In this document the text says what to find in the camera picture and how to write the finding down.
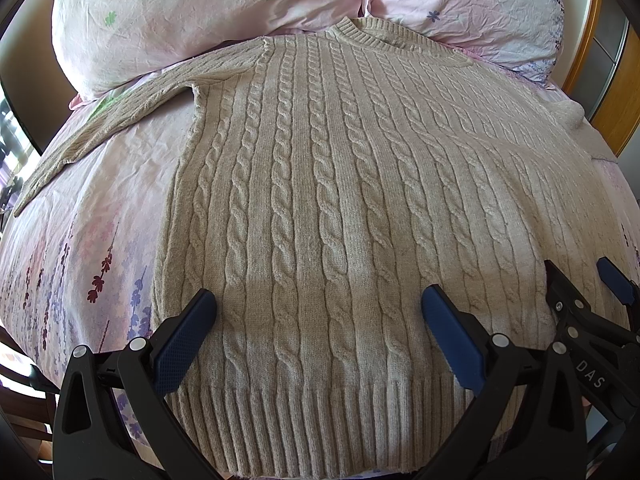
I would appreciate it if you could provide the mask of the left pink floral pillow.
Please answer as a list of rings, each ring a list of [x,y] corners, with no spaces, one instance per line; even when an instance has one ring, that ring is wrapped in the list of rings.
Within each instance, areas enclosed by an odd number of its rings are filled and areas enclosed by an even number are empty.
[[[316,32],[362,0],[54,0],[52,46],[84,100],[221,44]]]

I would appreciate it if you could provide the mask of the pink floral pillow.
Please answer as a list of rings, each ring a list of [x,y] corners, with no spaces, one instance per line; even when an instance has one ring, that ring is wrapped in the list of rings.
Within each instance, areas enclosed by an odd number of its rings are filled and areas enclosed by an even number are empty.
[[[221,44],[316,32],[362,0],[54,0],[52,46],[84,100]]]
[[[545,84],[562,50],[564,0],[367,0],[367,14]]]

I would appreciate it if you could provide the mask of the right pink floral pillow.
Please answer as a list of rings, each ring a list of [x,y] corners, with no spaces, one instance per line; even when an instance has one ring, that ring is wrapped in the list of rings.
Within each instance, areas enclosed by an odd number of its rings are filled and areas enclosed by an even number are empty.
[[[545,84],[562,50],[564,0],[367,0],[367,14]]]

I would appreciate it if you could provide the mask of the wooden headboard frame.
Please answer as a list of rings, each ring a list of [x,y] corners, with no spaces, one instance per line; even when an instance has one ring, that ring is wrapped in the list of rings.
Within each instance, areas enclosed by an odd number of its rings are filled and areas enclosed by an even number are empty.
[[[616,0],[588,0],[563,91],[620,156],[639,128],[639,36]]]

